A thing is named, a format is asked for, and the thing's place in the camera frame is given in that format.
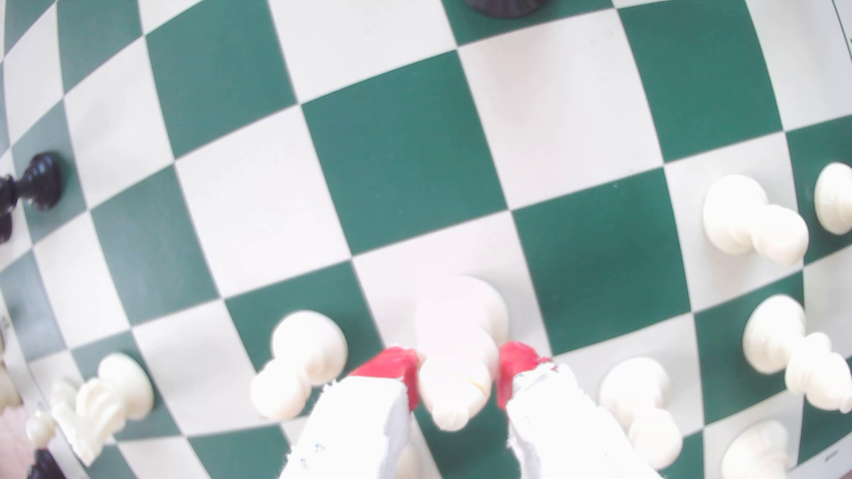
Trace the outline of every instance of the black chess piece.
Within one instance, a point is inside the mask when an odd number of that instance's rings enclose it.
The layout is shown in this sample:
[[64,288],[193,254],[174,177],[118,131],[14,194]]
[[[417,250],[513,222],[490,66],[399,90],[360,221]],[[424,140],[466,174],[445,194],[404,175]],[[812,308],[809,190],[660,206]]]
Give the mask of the black chess piece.
[[36,451],[36,464],[30,466],[26,479],[65,479],[65,474],[56,464],[50,451],[38,449]]
[[531,14],[547,0],[464,0],[483,14],[498,18],[517,18]]
[[19,180],[11,175],[0,178],[0,244],[12,237],[12,210],[24,199],[36,210],[53,208],[62,195],[59,161],[52,153],[39,153]]

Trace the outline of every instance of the white pawn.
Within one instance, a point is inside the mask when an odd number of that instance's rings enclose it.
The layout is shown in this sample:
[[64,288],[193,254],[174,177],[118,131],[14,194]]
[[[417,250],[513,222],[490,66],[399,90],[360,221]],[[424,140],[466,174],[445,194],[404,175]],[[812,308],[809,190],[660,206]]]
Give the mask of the white pawn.
[[113,353],[101,360],[97,377],[77,392],[76,404],[60,401],[50,411],[74,453],[89,467],[109,436],[124,429],[127,419],[145,418],[153,404],[145,370],[129,356]]
[[782,266],[801,260],[808,249],[808,225],[802,217],[770,205],[760,184],[748,176],[725,176],[707,190],[704,230],[713,245],[730,255],[754,250]]
[[283,421],[301,412],[314,386],[343,372],[348,346],[340,326],[315,311],[285,317],[271,342],[273,359],[251,382],[251,401],[264,417]]
[[[0,358],[2,357],[3,336],[0,335]],[[9,372],[6,371],[6,366],[3,365],[2,359],[0,359],[0,414],[3,414],[3,410],[7,407],[18,407],[20,404],[18,390],[15,388]]]
[[[76,410],[77,392],[77,388],[65,379],[56,381],[50,391],[50,406],[65,404],[70,410]],[[48,412],[36,411],[26,421],[26,437],[36,449],[47,448],[55,434],[56,421]]]
[[419,390],[442,430],[462,429],[488,401],[509,311],[491,285],[469,276],[434,283],[417,302]]
[[598,402],[619,421],[636,452],[656,470],[672,465],[683,448],[681,431],[664,409],[669,387],[669,375],[657,361],[638,357],[614,367],[598,392]]
[[852,374],[843,357],[832,353],[828,336],[805,336],[802,305],[786,295],[763,300],[745,324],[743,352],[763,374],[786,368],[784,380],[794,393],[804,393],[814,407],[852,411]]
[[814,188],[814,209],[830,233],[846,234],[852,229],[852,168],[830,163],[822,169]]
[[740,433],[722,456],[722,479],[786,479],[787,429],[775,420]]

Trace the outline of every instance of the white square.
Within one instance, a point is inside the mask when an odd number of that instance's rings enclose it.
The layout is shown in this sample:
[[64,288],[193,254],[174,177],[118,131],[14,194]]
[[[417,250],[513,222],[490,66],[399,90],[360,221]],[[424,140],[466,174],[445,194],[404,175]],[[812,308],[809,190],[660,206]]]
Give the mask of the white square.
[[510,208],[663,164],[616,10],[499,35],[459,54]]
[[133,336],[183,434],[269,424],[251,405],[255,369],[223,301],[137,326]]
[[[838,9],[840,26],[844,32],[852,32],[852,0],[834,0],[834,6]],[[849,54],[852,55],[852,35],[846,38]]]
[[832,0],[746,0],[785,130],[852,113],[852,61]]
[[89,208],[174,161],[145,38],[77,84],[65,107]]
[[54,231],[32,251],[69,348],[130,328],[88,212]]
[[[12,148],[6,150],[6,153],[0,156],[0,176],[6,175],[15,176]],[[24,209],[18,205],[12,210],[12,237],[9,238],[9,241],[0,245],[0,271],[24,256],[24,253],[29,251],[31,246],[32,240],[30,239],[30,228],[26,226],[26,215]]]
[[807,332],[824,332],[834,351],[852,356],[852,246],[809,264],[803,277]]
[[799,439],[802,435],[804,396],[781,391],[748,409],[720,419],[704,428],[704,477],[721,477],[719,465],[730,443],[749,427],[775,419],[787,429],[787,456],[791,464],[798,460]]
[[668,373],[671,396],[665,409],[675,417],[681,434],[689,436],[704,427],[698,343],[692,315],[661,321],[553,359],[567,364],[580,389],[597,401],[597,392],[607,373],[622,361],[640,356],[656,360]]
[[789,479],[842,477],[852,470],[852,432],[825,451],[800,464],[787,475]]
[[31,362],[30,371],[45,402],[50,401],[56,381],[66,380],[77,388],[83,385],[83,374],[68,349]]
[[349,258],[300,107],[201,147],[176,168],[224,297]]
[[440,0],[270,0],[300,102],[456,48]]
[[62,474],[66,479],[89,479],[86,469],[83,468],[80,459],[77,459],[77,455],[71,450],[62,430],[56,431],[56,436],[50,441],[48,450],[50,455],[54,457],[56,464],[62,469]]
[[56,4],[24,33],[3,62],[9,140],[18,141],[62,99]]
[[201,0],[138,0],[142,32],[148,34]]
[[138,479],[210,479],[186,437],[122,441],[118,450]]
[[486,281],[509,308],[509,338],[550,355],[550,343],[515,222],[508,211],[385,246],[353,265],[386,345],[417,345],[414,309],[420,291],[441,278]]
[[680,159],[665,166],[692,310],[707,309],[784,278],[803,262],[784,267],[756,252],[729,255],[704,232],[704,197],[716,180],[741,174],[756,180],[771,205],[798,211],[792,164],[783,132]]
[[636,5],[645,5],[648,3],[668,2],[668,0],[613,0],[613,6],[616,9],[626,7],[635,7]]

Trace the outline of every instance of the green square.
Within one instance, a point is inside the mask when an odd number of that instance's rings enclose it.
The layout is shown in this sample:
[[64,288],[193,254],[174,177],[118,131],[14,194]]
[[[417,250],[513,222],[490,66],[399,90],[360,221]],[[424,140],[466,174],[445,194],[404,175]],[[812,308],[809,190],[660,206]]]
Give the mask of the green square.
[[621,9],[665,160],[781,130],[746,2]]
[[175,158],[296,101],[266,0],[205,0],[147,41]]
[[116,446],[104,446],[101,455],[86,468],[89,479],[136,479]]
[[65,91],[142,34],[136,0],[59,0],[56,8]]
[[454,51],[303,110],[354,254],[506,207]]
[[190,437],[210,479],[277,477],[290,444],[277,425],[213,436]]
[[784,372],[757,372],[743,354],[743,332],[754,308],[774,294],[804,303],[802,273],[695,314],[695,334],[704,392],[704,418],[710,424],[785,389]]
[[446,479],[517,479],[518,460],[506,444],[506,414],[491,394],[486,406],[464,429],[444,432],[421,404],[414,410],[438,471]]
[[[846,360],[852,367],[852,358]],[[852,415],[839,411],[823,411],[804,402],[802,436],[798,463],[825,451],[852,432]]]
[[349,346],[348,373],[384,349],[351,262],[263,287],[225,301],[251,364],[260,370],[272,359],[272,331],[289,313],[309,309],[340,326]]
[[553,354],[689,311],[661,168],[515,211]]
[[701,431],[683,438],[683,449],[675,464],[660,471],[665,479],[701,479],[704,477],[704,434]]
[[28,362],[65,348],[32,250],[0,271],[0,291]]
[[[6,91],[3,80],[3,63],[0,61],[0,91]],[[6,120],[6,95],[0,95],[0,154],[9,149],[9,123]]]
[[459,45],[511,32],[526,26],[595,10],[611,9],[612,0],[550,0],[533,13],[516,19],[494,18],[468,6],[464,0],[443,0],[446,16]]
[[6,53],[53,2],[54,0],[6,0]]
[[798,211],[810,231],[810,245],[804,255],[805,264],[810,264],[852,244],[852,233],[829,233],[816,219],[814,210],[814,188],[822,169],[834,161],[852,165],[852,116],[788,131],[787,145]]
[[133,339],[133,333],[129,331],[122,332],[109,338],[72,349],[71,351],[84,378],[94,378],[97,376],[98,365],[101,364],[101,360],[111,353],[124,353],[133,358],[145,370],[154,388],[154,409],[141,421],[127,421],[124,429],[115,434],[116,440],[133,441],[134,439],[149,439],[152,437],[176,436],[180,434],[175,420],[171,417],[169,409],[163,402],[163,397],[160,395],[159,388],[153,380],[151,371],[148,370],[145,359],[142,358],[142,354],[139,352],[139,347]]
[[173,166],[94,208],[92,220],[130,324],[217,297]]
[[26,224],[30,227],[33,244],[86,210],[86,200],[83,199],[83,189],[80,187],[71,137],[68,135],[65,104],[61,101],[39,119],[12,147],[15,174],[20,178],[26,167],[30,165],[32,157],[43,152],[54,153],[59,160],[62,196],[59,203],[49,211],[38,211],[25,201],[18,204],[19,208],[22,205],[24,207]]

